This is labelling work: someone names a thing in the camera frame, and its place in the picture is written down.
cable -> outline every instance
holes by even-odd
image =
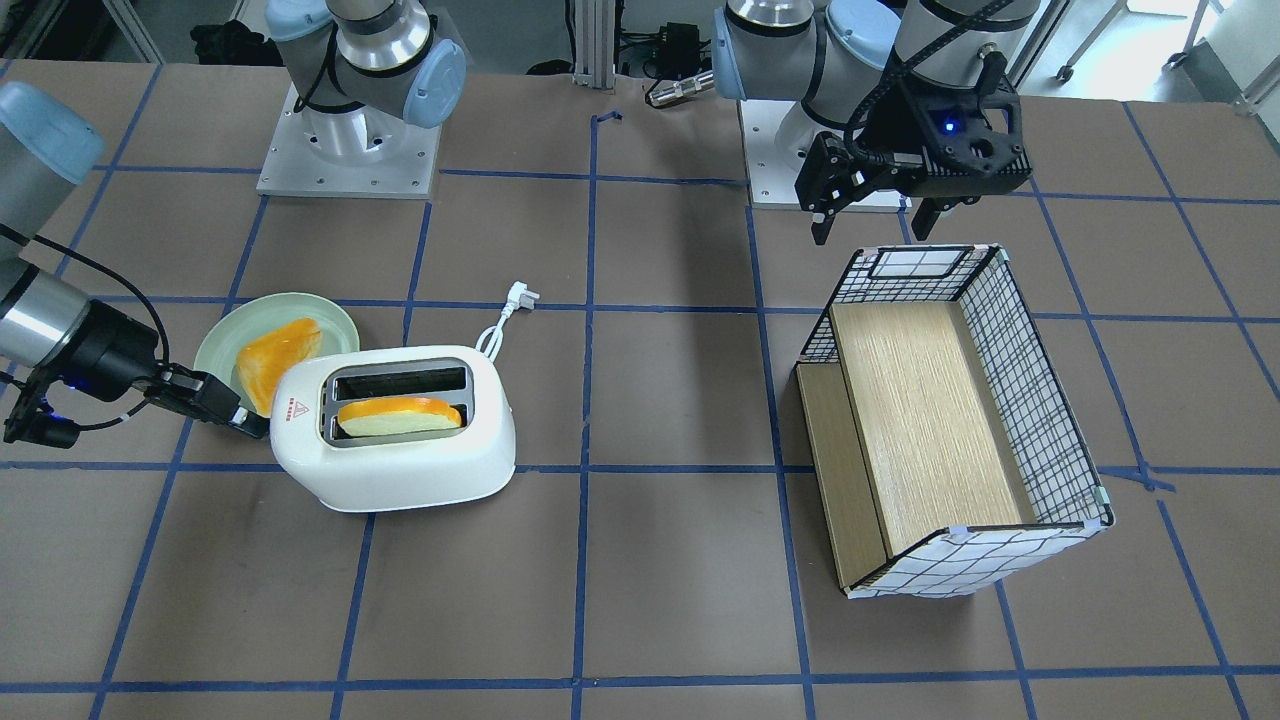
[[[165,332],[165,329],[164,329],[164,322],[160,320],[160,313],[156,311],[155,305],[152,305],[151,301],[147,300],[147,297],[145,295],[142,295],[142,291],[138,290],[138,287],[136,284],[131,283],[124,275],[116,273],[115,270],[108,268],[106,265],[102,265],[101,263],[99,263],[96,260],[86,258],[86,256],[81,255],[79,252],[76,252],[70,247],[67,247],[67,246],[60,245],[58,242],[54,242],[52,240],[49,240],[47,237],[42,237],[40,234],[35,234],[35,236],[32,236],[32,240],[35,240],[36,242],[44,245],[45,247],[50,247],[52,250],[56,250],[56,251],[61,252],[63,255],[67,255],[72,260],[76,260],[78,263],[83,263],[84,265],[88,265],[90,268],[92,268],[92,269],[102,273],[104,275],[111,278],[113,281],[120,283],[122,286],[125,287],[125,290],[128,290],[129,292],[132,292],[142,302],[142,306],[146,307],[147,314],[151,315],[151,323],[155,324],[156,334],[160,336],[160,364],[164,368],[169,366],[169,333]],[[77,423],[76,427],[81,432],[101,430],[104,428],[111,428],[111,427],[119,425],[120,423],[128,420],[129,418],[133,418],[143,407],[146,407],[150,404],[151,404],[151,398],[150,397],[143,397],[142,402],[138,402],[137,405],[134,405],[133,407],[131,407],[129,410],[127,410],[123,415],[119,415],[116,418],[111,418],[110,420],[105,420],[102,423],[93,423],[91,425],[81,425],[79,423]]]
[[[316,79],[311,83],[307,91],[298,96],[297,101],[293,102],[293,111],[301,113],[307,104],[311,102],[311,96],[315,95],[316,88],[320,87],[320,81],[324,79],[326,72],[333,69],[334,56],[338,50],[338,23],[334,23],[333,29],[329,31],[329,45],[325,47],[324,61],[320,63],[320,70],[316,72]]]
[[[507,304],[502,306],[502,314],[498,315],[498,323],[486,328],[480,333],[480,338],[476,340],[476,350],[484,354],[490,361],[498,359],[498,352],[502,351],[502,327],[507,324],[507,320],[520,310],[521,307],[526,310],[534,309],[534,302],[541,297],[536,292],[529,290],[529,286],[522,282],[512,283],[511,290],[507,291]]]
[[[947,45],[951,45],[951,42],[955,41],[957,37],[969,32],[974,26],[991,18],[992,15],[995,15],[1000,10],[1004,10],[1012,3],[1014,0],[992,0],[991,3],[987,3],[986,5],[982,6],[980,10],[978,10],[973,15],[969,15],[964,22],[948,29],[947,32],[942,33],[933,42],[922,47],[919,53],[911,55],[905,63],[893,68],[892,70],[886,72],[884,76],[881,77],[879,83],[876,87],[873,87],[872,91],[868,92],[865,97],[863,97],[863,101],[858,104],[858,108],[854,109],[854,113],[849,115],[849,122],[845,123],[845,137],[844,137],[845,150],[847,150],[850,155],[864,163],[873,163],[877,165],[890,165],[897,168],[904,167],[902,163],[899,163],[890,155],[874,150],[868,150],[854,142],[854,131],[858,129],[858,124],[863,120],[863,115],[865,115],[877,102],[879,102],[881,99],[884,97],[886,94],[888,94],[890,88],[897,83],[897,81],[906,77],[906,74],[914,70],[920,63],[928,60],[936,53],[938,53]]]
[[[564,0],[564,27],[568,29],[568,61],[570,64],[577,64],[577,40],[573,37],[577,31],[573,29],[573,0]]]

white power cord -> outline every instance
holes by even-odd
[[[498,351],[502,350],[502,327],[507,324],[507,319],[521,307],[532,310],[534,301],[539,297],[541,296],[529,290],[527,284],[522,282],[512,283],[511,290],[507,291],[507,304],[502,307],[502,315],[498,316],[498,324],[480,333],[480,340],[476,341],[476,350],[483,352],[489,360],[497,360]]]

plate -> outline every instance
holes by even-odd
[[[200,343],[195,369],[227,383],[241,396],[241,405],[252,410],[236,372],[236,356],[246,345],[301,318],[311,318],[320,327],[317,357],[360,350],[360,334],[346,310],[319,295],[280,292],[246,302],[219,320]]]

toaster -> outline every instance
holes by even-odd
[[[372,397],[435,397],[462,427],[351,437],[338,410]],[[479,500],[516,471],[516,427],[498,370],[465,346],[396,347],[298,363],[271,405],[271,451],[293,479],[342,512]]]

wooden board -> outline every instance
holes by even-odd
[[[840,365],[796,365],[836,578],[849,589],[888,561]]]
[[[831,318],[890,555],[940,528],[1033,521],[959,306],[860,302]]]

